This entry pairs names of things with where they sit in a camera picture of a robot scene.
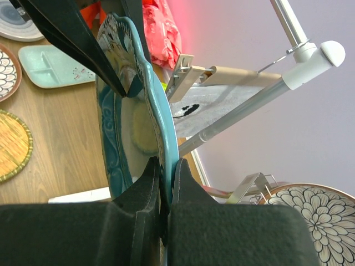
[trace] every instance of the yellow woven placemat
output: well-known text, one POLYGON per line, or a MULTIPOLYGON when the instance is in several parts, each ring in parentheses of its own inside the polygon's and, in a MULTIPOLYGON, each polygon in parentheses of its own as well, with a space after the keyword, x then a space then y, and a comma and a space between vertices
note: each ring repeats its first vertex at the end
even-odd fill
POLYGON ((33 139, 26 124, 0 109, 0 182, 21 171, 32 154, 33 139))

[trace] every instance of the white cloth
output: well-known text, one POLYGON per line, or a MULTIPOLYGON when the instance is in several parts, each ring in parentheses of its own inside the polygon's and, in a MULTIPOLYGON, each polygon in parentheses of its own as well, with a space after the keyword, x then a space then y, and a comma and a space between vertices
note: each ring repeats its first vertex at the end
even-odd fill
POLYGON ((170 103, 177 137, 193 136, 261 89, 236 85, 191 87, 180 102, 170 103))

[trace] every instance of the wall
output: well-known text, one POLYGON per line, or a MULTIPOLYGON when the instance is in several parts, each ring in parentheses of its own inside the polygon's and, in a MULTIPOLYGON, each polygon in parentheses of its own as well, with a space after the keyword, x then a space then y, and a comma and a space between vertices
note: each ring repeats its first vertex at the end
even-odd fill
MULTIPOLYGON (((355 195, 355 1, 289 0, 316 44, 336 40, 347 57, 296 91, 290 91, 198 149, 212 186, 233 190, 248 174, 312 182, 355 195)), ((194 64, 259 69, 290 44, 269 1, 168 0, 194 64)), ((292 57, 270 71, 282 73, 292 57)))

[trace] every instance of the wooden table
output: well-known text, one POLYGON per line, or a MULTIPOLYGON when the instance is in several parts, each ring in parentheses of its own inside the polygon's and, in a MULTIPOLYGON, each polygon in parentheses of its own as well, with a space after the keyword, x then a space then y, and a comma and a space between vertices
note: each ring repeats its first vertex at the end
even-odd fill
MULTIPOLYGON (((20 43, 2 37, 0 42, 16 56, 23 46, 48 44, 46 40, 20 43)), ((48 202, 49 198, 107 187, 95 93, 94 82, 41 89, 23 72, 18 90, 0 103, 0 109, 28 125, 34 149, 23 171, 0 183, 0 204, 48 202)), ((186 158, 201 183, 191 154, 186 158)))

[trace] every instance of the metal pole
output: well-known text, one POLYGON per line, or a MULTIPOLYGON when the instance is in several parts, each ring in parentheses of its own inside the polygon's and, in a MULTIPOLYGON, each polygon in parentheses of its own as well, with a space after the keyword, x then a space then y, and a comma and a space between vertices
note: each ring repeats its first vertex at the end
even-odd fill
POLYGON ((306 42, 307 36, 303 31, 288 0, 270 0, 270 2, 292 47, 306 42))
POLYGON ((228 114, 219 118, 213 124, 202 129, 196 135, 181 144, 179 146, 180 157, 185 156, 189 152, 201 146, 203 143, 209 141, 220 132, 226 130, 228 127, 252 114, 254 111, 276 99, 288 90, 289 88, 286 86, 282 78, 280 78, 275 84, 265 87, 253 97, 249 98, 244 103, 234 108, 228 114))

